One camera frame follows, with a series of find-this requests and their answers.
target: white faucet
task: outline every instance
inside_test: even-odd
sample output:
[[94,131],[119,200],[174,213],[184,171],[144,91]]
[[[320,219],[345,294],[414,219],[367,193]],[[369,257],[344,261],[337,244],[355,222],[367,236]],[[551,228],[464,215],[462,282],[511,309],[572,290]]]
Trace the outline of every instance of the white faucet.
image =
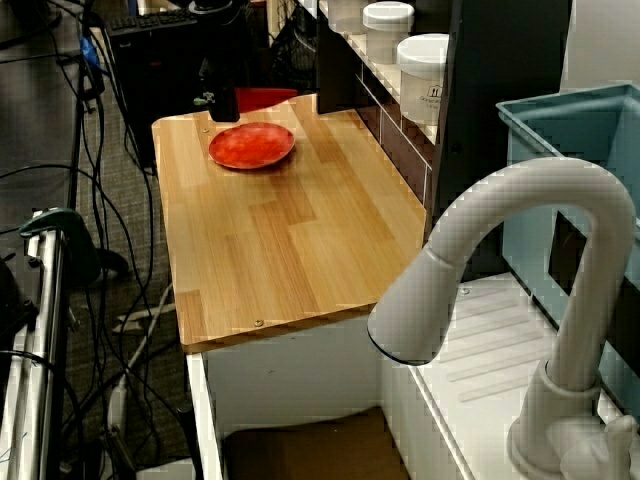
[[433,360],[477,245],[511,214],[549,204],[581,208],[591,231],[553,351],[538,365],[509,431],[509,456],[531,480],[640,480],[634,418],[605,428],[597,416],[598,365],[635,231],[629,193],[603,168],[540,158],[480,180],[451,204],[427,245],[382,296],[369,316],[369,335],[395,361]]

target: blue plastic container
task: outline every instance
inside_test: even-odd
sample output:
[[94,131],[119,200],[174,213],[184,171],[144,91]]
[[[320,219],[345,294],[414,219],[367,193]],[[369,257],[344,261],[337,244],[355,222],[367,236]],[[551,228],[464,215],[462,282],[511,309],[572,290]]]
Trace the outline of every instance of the blue plastic container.
[[[549,156],[596,163],[627,187],[640,214],[640,90],[637,87],[620,84],[502,102],[497,107],[500,118],[509,126],[509,165]],[[588,237],[589,221],[582,211],[566,205],[538,207],[505,222],[502,254],[547,312],[560,323],[567,295],[547,271],[558,212]],[[640,288],[638,242],[633,247],[625,276]],[[602,379],[637,419],[640,419],[639,373],[633,372],[609,343],[605,345],[600,363]]]

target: wooden countertop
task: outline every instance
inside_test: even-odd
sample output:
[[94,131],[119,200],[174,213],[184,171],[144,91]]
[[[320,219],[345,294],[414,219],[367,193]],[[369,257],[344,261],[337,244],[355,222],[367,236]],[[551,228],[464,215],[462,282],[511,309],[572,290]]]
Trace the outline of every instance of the wooden countertop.
[[315,95],[243,114],[288,128],[281,162],[208,157],[237,124],[208,112],[153,126],[183,349],[200,352],[366,313],[422,247],[425,210],[354,111]]

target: plate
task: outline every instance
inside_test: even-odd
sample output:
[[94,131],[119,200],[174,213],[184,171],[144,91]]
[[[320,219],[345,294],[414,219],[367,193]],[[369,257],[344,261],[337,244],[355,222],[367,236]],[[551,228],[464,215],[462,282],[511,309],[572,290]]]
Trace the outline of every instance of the plate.
[[209,156],[229,168],[261,168],[286,157],[293,143],[293,134],[279,125],[245,123],[216,135],[209,144]]

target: gray carpet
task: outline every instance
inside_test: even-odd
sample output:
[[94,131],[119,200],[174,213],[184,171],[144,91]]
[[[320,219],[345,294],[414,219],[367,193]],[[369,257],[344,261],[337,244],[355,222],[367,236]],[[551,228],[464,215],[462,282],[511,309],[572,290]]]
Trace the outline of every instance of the gray carpet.
[[[98,0],[99,10],[105,10],[104,2]],[[134,166],[131,159],[123,147],[124,125],[117,104],[110,91],[102,96],[105,109],[105,141],[102,154],[103,175],[102,184],[105,193],[116,205],[126,226],[129,230],[133,242],[135,261],[139,269],[141,279],[147,278],[149,272],[149,258],[151,251],[151,240],[149,235],[149,212],[147,207],[147,193],[142,173]],[[98,114],[85,115],[87,122],[89,151],[95,157],[97,149]],[[80,167],[90,171],[87,155],[84,149],[81,152]],[[162,292],[170,281],[168,254],[164,227],[162,223],[161,205],[158,193],[157,180],[149,177],[149,183],[153,194],[153,219],[154,219],[154,258],[153,276],[147,291],[147,298],[151,306],[158,304]],[[92,234],[95,245],[99,245],[96,224],[93,217],[93,203],[91,182],[80,177],[78,180],[78,200],[77,209],[82,214],[85,222]],[[126,237],[123,229],[118,223],[116,216],[108,211],[107,225],[109,233],[109,249],[132,261],[127,249]],[[105,322],[109,330],[119,324],[118,315],[127,312],[134,299],[139,293],[139,287],[134,275],[122,280],[110,279],[107,281],[107,293],[105,302]],[[96,310],[100,304],[100,288],[95,286],[90,289],[91,302]],[[71,306],[76,318],[80,321],[81,327],[77,332],[70,332],[68,340],[67,375],[77,392],[78,398],[85,397],[92,385],[92,372],[94,365],[94,342],[92,340],[92,329],[89,311],[84,291],[74,291],[71,296]],[[137,305],[137,310],[141,310],[143,304]],[[175,312],[163,314],[160,317],[158,327],[153,334],[149,344],[149,350],[153,352],[164,345],[175,341],[177,337]],[[116,334],[110,334],[109,338],[118,350],[118,338]],[[124,356],[129,358],[137,348],[141,336],[124,337]],[[113,353],[106,347],[106,369],[104,379],[108,379],[119,371],[119,363]],[[142,411],[136,406],[134,396],[130,395],[128,402],[128,426],[126,432],[126,443],[131,452],[134,452],[145,440],[150,429],[145,421],[149,416],[149,409],[145,404],[142,395],[141,383],[133,377],[132,384],[134,391],[142,405]],[[98,381],[94,378],[93,391],[98,388]],[[148,383],[151,387],[175,409],[181,402],[188,398],[185,392],[185,371],[183,354],[178,344],[169,348],[165,353],[159,355],[149,364]],[[156,444],[153,438],[137,453],[135,461],[138,469],[148,468],[159,464],[174,461],[179,458],[189,456],[184,436],[180,426],[171,416],[165,406],[150,392],[147,393],[153,409],[153,423],[160,439],[160,454],[156,457]],[[71,412],[71,405],[65,406],[65,417]],[[85,436],[87,442],[99,439],[100,426],[102,422],[102,400],[92,406],[84,421]],[[69,436],[65,445],[67,458],[71,459],[76,448],[75,431]]]

